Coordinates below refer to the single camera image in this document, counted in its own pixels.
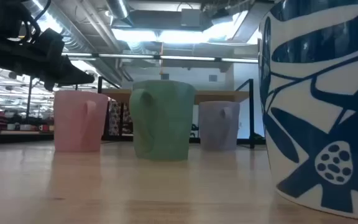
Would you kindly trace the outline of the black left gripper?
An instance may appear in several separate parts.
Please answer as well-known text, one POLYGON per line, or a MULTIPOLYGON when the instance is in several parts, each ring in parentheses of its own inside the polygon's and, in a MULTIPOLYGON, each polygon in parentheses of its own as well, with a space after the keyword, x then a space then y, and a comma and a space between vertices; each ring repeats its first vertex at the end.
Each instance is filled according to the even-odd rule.
POLYGON ((62 56, 63 37, 52 29, 43 32, 30 44, 0 37, 0 68, 40 78, 47 91, 59 85, 93 83, 95 77, 75 67, 62 56))

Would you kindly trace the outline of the pink ceramic mug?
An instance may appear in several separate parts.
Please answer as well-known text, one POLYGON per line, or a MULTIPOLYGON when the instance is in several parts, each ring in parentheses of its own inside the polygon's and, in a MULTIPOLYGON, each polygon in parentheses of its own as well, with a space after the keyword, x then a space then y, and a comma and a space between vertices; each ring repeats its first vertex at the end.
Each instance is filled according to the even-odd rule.
POLYGON ((90 91, 57 91, 53 102, 57 152, 98 152, 104 133, 108 97, 90 91))

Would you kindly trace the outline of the green ceramic mug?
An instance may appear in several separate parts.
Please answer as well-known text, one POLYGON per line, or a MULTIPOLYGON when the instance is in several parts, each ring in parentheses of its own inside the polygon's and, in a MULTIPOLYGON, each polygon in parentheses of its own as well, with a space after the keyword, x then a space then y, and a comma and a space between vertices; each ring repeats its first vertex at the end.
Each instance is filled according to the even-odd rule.
POLYGON ((171 80, 134 83, 129 100, 135 154, 140 159, 188 158, 195 88, 171 80))

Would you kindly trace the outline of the purple ceramic mug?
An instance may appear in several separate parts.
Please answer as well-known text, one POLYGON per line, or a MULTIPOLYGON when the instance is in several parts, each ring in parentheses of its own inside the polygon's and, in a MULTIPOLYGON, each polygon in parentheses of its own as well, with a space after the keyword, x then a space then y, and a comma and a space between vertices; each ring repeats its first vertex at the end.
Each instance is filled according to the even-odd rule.
POLYGON ((237 147, 240 104, 206 101, 199 104, 200 144, 204 151, 232 151, 237 147))

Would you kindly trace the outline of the black vertical pole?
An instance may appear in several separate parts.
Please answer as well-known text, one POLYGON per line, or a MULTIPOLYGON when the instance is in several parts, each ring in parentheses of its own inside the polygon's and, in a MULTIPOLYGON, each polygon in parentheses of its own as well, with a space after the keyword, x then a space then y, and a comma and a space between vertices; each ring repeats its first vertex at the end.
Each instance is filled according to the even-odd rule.
POLYGON ((29 122, 29 116, 30 116, 30 101, 31 101, 31 95, 32 95, 32 82, 33 82, 34 78, 30 77, 30 81, 29 81, 29 90, 28 90, 28 94, 27 94, 27 108, 26 108, 26 114, 25 114, 25 123, 28 124, 29 122))

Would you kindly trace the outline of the patterned fabric item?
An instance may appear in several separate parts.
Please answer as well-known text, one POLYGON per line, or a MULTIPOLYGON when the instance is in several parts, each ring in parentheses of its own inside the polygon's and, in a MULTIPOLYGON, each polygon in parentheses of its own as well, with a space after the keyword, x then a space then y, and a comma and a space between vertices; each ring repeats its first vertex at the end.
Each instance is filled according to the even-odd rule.
POLYGON ((109 135, 118 136, 122 124, 122 135, 133 135, 133 123, 127 103, 110 101, 109 104, 109 135))

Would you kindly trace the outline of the long ceiling light strip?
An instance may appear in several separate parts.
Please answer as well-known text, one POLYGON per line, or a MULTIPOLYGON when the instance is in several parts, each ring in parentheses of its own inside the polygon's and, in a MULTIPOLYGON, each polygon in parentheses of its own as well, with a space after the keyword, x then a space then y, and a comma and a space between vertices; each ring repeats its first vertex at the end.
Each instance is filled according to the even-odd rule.
POLYGON ((258 63, 255 58, 223 58, 223 57, 197 57, 179 55, 136 55, 136 54, 99 54, 99 53, 73 53, 64 52, 62 55, 75 58, 126 58, 142 60, 187 60, 200 62, 228 62, 228 63, 258 63))

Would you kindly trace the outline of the white ceiling box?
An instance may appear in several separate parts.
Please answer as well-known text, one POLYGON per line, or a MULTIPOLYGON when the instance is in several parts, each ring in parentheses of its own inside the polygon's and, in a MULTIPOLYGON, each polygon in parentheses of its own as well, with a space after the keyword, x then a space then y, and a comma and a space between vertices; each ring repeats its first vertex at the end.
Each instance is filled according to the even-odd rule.
POLYGON ((185 27, 199 27, 201 24, 201 11, 199 9, 182 9, 181 25, 185 27))

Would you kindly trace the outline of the white mug with blue pattern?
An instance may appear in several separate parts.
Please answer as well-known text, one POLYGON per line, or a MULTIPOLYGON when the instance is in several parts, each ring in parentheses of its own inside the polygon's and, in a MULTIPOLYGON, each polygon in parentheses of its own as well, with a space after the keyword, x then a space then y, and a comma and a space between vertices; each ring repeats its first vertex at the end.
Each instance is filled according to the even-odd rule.
POLYGON ((358 0, 280 0, 259 32, 262 120, 276 191, 358 219, 358 0))

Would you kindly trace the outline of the silver ventilation duct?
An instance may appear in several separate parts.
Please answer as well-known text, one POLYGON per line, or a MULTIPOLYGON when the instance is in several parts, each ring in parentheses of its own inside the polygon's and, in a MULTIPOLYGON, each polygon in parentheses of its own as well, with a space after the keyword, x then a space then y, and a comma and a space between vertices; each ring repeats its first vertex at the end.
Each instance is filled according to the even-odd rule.
POLYGON ((124 19, 129 15, 130 9, 126 0, 106 0, 108 9, 115 19, 124 19))

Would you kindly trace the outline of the wooden shelf with black frame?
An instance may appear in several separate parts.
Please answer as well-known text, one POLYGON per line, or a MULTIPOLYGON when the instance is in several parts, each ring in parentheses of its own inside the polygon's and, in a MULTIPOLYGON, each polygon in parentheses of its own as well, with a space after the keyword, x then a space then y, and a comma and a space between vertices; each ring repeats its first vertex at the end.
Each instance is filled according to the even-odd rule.
MULTIPOLYGON (((113 100, 117 100, 121 104, 123 110, 123 103, 128 103, 131 96, 131 90, 120 89, 118 85, 110 82, 104 77, 98 78, 97 93, 104 94, 113 100)), ((247 139, 238 139, 238 145, 248 145, 249 149, 254 149, 257 144, 255 139, 255 120, 254 120, 254 80, 252 78, 241 84, 235 91, 222 90, 200 90, 195 96, 195 104, 198 105, 206 101, 232 101, 241 103, 249 100, 249 137, 247 139)), ((102 135, 103 141, 118 141, 129 142, 132 137, 123 136, 123 115, 119 117, 119 134, 117 136, 109 133, 109 110, 106 112, 106 120, 104 122, 104 131, 102 135)))

